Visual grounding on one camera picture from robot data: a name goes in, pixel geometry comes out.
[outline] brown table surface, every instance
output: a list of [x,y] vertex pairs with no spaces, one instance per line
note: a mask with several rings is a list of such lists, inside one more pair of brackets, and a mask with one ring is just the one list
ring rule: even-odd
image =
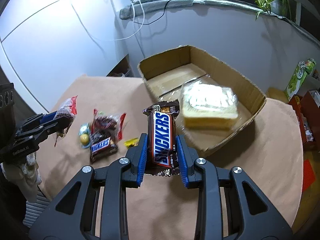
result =
[[[89,149],[80,147],[78,132],[81,124],[92,120],[94,108],[107,114],[127,113],[119,152],[94,163],[94,168],[123,157],[127,151],[123,142],[147,132],[142,110],[153,102],[142,79],[81,76],[53,110],[74,95],[78,95],[78,114],[67,136],[56,148],[53,137],[48,138],[37,152],[43,180],[40,189],[49,199],[89,165]],[[291,106],[268,98],[255,121],[207,159],[217,167],[242,167],[288,224],[293,224],[301,198],[303,150]],[[139,189],[127,189],[130,239],[193,239],[197,199],[198,190],[185,189],[179,175],[145,175]]]

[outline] silver bolt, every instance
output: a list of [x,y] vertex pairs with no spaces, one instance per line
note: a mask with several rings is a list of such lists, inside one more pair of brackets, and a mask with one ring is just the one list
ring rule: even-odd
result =
[[204,158],[198,158],[196,159],[196,162],[202,165],[202,164],[205,164],[207,161]]
[[241,173],[242,172],[242,169],[240,167],[233,167],[232,170],[234,173]]
[[127,164],[128,162],[129,162],[129,159],[128,158],[121,158],[120,160],[119,160],[119,162],[121,163],[121,164]]
[[90,172],[90,171],[91,171],[91,166],[84,166],[84,167],[82,168],[82,171],[83,171],[84,173]]

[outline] white cable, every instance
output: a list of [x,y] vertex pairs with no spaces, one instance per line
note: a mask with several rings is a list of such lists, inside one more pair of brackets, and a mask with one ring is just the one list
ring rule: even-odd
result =
[[[141,29],[142,26],[143,26],[144,20],[145,20],[145,12],[144,12],[144,9],[143,9],[141,0],[139,0],[140,6],[141,6],[141,10],[142,10],[142,13],[143,13],[143,20],[142,20],[142,24],[141,24],[140,28],[139,28],[134,34],[132,34],[132,35],[129,36],[129,37],[122,38],[122,39],[116,39],[116,40],[104,40],[104,39],[99,39],[99,38],[93,36],[93,35],[88,31],[88,29],[84,26],[83,22],[81,21],[80,16],[78,15],[76,9],[73,7],[73,4],[72,4],[72,1],[71,1],[71,0],[70,0],[70,3],[71,3],[71,6],[72,6],[73,10],[75,11],[78,19],[79,19],[81,25],[82,25],[83,28],[86,30],[86,32],[88,33],[88,35],[89,35],[91,38],[93,38],[93,39],[95,39],[95,40],[98,40],[98,41],[122,41],[122,40],[126,40],[126,39],[128,39],[128,38],[131,38],[132,36],[136,35],[136,34],[138,33],[138,31],[140,31],[140,29]],[[135,10],[134,10],[134,5],[133,5],[132,2],[131,2],[131,7],[132,7],[132,9],[133,9],[133,16],[135,17]]]

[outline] gloved hand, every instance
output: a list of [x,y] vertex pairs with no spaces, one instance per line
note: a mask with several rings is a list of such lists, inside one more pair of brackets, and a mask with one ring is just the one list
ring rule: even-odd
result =
[[5,178],[19,187],[26,200],[31,203],[36,202],[37,185],[42,182],[38,171],[39,165],[36,162],[36,153],[28,155],[25,164],[1,163],[1,168]]

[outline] yellow ball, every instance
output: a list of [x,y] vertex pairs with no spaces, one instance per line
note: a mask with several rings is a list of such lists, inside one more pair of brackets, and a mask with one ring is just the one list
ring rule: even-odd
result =
[[89,140],[89,135],[87,133],[80,135],[80,142],[82,143],[82,145],[87,145],[89,143]]

